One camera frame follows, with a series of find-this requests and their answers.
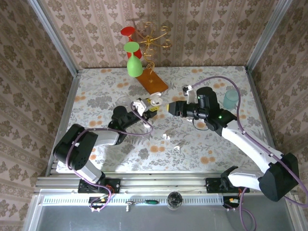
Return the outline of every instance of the wooden stand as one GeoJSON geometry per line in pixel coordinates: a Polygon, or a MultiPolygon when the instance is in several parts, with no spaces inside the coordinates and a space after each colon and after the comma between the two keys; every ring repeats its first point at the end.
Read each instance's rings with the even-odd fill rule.
{"type": "Polygon", "coordinates": [[[150,72],[151,69],[144,69],[142,75],[136,77],[148,93],[153,94],[167,90],[168,85],[154,71],[151,74],[150,72]]]}

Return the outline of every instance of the green plastic wine glass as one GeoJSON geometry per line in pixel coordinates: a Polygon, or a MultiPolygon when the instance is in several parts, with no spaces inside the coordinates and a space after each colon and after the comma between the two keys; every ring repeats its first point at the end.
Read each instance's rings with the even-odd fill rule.
{"type": "Polygon", "coordinates": [[[128,42],[124,45],[124,50],[131,53],[131,57],[127,62],[127,72],[131,77],[138,77],[143,73],[141,61],[134,55],[134,52],[136,52],[138,49],[139,44],[136,42],[128,42]]]}

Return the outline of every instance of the aluminum frame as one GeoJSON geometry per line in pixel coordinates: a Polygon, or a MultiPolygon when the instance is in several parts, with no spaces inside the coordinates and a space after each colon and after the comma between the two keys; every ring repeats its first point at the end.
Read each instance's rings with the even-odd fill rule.
{"type": "MultiPolygon", "coordinates": [[[[220,173],[209,172],[160,172],[160,173],[114,173],[106,172],[108,177],[118,177],[122,179],[120,194],[114,199],[111,205],[122,205],[128,199],[156,199],[163,200],[170,192],[178,191],[186,199],[186,205],[205,205],[206,198],[217,198],[234,195],[232,193],[209,194],[204,187],[205,178],[218,177],[220,173]]],[[[37,228],[40,213],[43,206],[85,206],[87,198],[90,196],[101,196],[100,194],[78,194],[79,178],[72,174],[54,174],[52,177],[38,178],[35,194],[32,198],[27,219],[23,230],[34,231],[37,228]]],[[[287,196],[297,200],[296,192],[292,191],[287,196]]],[[[245,196],[262,195],[260,191],[251,191],[245,196]]],[[[308,230],[306,218],[303,210],[298,206],[287,202],[288,211],[296,231],[308,230]]]]}
{"type": "Polygon", "coordinates": [[[279,0],[246,64],[248,70],[255,68],[291,3],[292,0],[279,0]]]}
{"type": "Polygon", "coordinates": [[[53,149],[55,148],[56,144],[60,141],[60,139],[64,136],[66,133],[67,125],[69,122],[69,118],[72,112],[73,104],[74,104],[74,98],[76,97],[76,93],[79,87],[80,77],[81,77],[82,71],[79,71],[76,78],[73,79],[71,88],[69,90],[69,94],[67,96],[66,104],[63,110],[62,118],[59,124],[59,128],[57,131],[56,138],[53,143],[52,152],[48,161],[45,177],[48,177],[51,172],[51,168],[53,165],[53,162],[55,161],[55,158],[53,156],[53,149]]]}
{"type": "Polygon", "coordinates": [[[263,107],[262,107],[256,86],[255,86],[255,82],[252,78],[251,71],[248,68],[246,68],[246,73],[247,73],[247,78],[248,78],[250,88],[251,88],[251,91],[252,91],[252,95],[254,96],[256,106],[257,106],[257,110],[258,110],[259,115],[260,115],[260,119],[261,119],[261,123],[262,123],[263,129],[264,129],[266,140],[267,140],[268,145],[270,147],[275,148],[275,144],[274,144],[272,135],[270,133],[269,125],[268,125],[266,118],[265,118],[264,110],[263,110],[263,107]]]}
{"type": "Polygon", "coordinates": [[[48,17],[48,14],[44,10],[42,4],[39,0],[29,0],[30,5],[32,6],[34,12],[37,14],[40,22],[42,23],[44,29],[46,30],[47,34],[51,38],[53,44],[55,45],[57,51],[61,55],[63,61],[65,62],[67,68],[71,72],[73,77],[77,76],[77,67],[75,66],[69,52],[61,42],[56,29],[51,23],[51,20],[48,17]]]}

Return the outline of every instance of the table surface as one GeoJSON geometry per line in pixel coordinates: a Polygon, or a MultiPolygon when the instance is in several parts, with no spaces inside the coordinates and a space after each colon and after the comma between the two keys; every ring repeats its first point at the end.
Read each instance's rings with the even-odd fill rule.
{"type": "MultiPolygon", "coordinates": [[[[164,100],[157,113],[151,119],[154,131],[145,137],[127,136],[120,145],[95,146],[90,160],[102,171],[224,171],[237,165],[242,168],[258,169],[255,163],[235,145],[210,130],[200,131],[185,118],[172,116],[166,105],[177,100],[186,100],[182,86],[194,84],[206,77],[225,76],[239,87],[242,97],[240,120],[245,129],[266,142],[264,129],[257,106],[251,92],[246,71],[242,66],[229,67],[160,67],[155,68],[158,76],[169,89],[162,93],[164,100]],[[164,140],[168,133],[170,140],[164,140]]],[[[206,81],[202,86],[210,86],[217,94],[222,107],[227,90],[233,86],[223,79],[206,81]]],[[[84,127],[106,127],[111,121],[112,110],[116,101],[128,96],[132,101],[147,98],[149,93],[142,85],[127,74],[126,68],[86,69],[83,70],[68,128],[74,123],[84,127]]],[[[205,124],[195,121],[199,129],[206,129],[205,124]]],[[[145,133],[142,122],[127,129],[128,132],[145,133]]],[[[59,162],[57,172],[70,172],[59,162]]]]}

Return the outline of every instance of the floral wallpaper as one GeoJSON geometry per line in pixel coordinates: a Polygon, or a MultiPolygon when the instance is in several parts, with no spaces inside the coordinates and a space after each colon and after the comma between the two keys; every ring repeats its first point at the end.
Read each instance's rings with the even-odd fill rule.
{"type": "Polygon", "coordinates": [[[0,0],[0,67],[0,231],[18,231],[72,81],[26,1],[0,0]]]}
{"type": "MultiPolygon", "coordinates": [[[[308,1],[293,1],[253,71],[276,147],[292,152],[308,187],[308,1]]],[[[298,187],[300,199],[307,201],[298,187]]]]}
{"type": "Polygon", "coordinates": [[[277,0],[40,0],[75,65],[126,66],[120,31],[145,21],[168,26],[171,48],[153,47],[157,66],[246,65],[277,0]]]}

